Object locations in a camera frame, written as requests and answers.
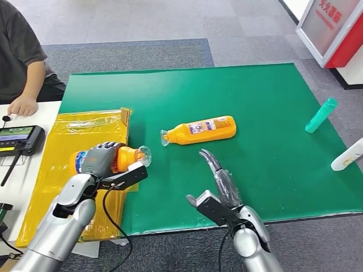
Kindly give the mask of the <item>person's hand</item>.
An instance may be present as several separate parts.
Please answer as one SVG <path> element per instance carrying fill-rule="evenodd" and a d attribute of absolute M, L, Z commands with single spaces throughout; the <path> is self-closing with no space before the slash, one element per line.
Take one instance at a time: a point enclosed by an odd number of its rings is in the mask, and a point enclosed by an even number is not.
<path fill-rule="evenodd" d="M 10 104 L 8 115 L 32 116 L 38 110 L 36 97 L 34 95 L 22 94 Z"/>

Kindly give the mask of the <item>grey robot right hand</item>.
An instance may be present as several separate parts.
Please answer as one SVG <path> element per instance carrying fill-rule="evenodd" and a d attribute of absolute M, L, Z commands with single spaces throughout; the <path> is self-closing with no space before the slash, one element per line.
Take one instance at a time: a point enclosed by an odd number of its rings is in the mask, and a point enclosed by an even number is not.
<path fill-rule="evenodd" d="M 204 158 L 211 170 L 217 195 L 215 196 L 210 190 L 206 190 L 198 197 L 187 195 L 187 201 L 199 212 L 205 213 L 228 213 L 238 212 L 243 204 L 232 175 L 223 168 L 213 153 L 206 149 L 201 149 L 198 154 Z"/>

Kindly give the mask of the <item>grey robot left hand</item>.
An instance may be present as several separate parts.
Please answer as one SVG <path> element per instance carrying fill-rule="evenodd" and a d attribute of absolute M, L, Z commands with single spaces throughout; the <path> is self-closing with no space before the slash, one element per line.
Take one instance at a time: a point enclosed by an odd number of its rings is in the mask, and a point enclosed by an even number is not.
<path fill-rule="evenodd" d="M 89 149 L 82 164 L 81 173 L 89 173 L 98 178 L 112 176 L 116 154 L 122 146 L 125 144 L 104 142 Z"/>

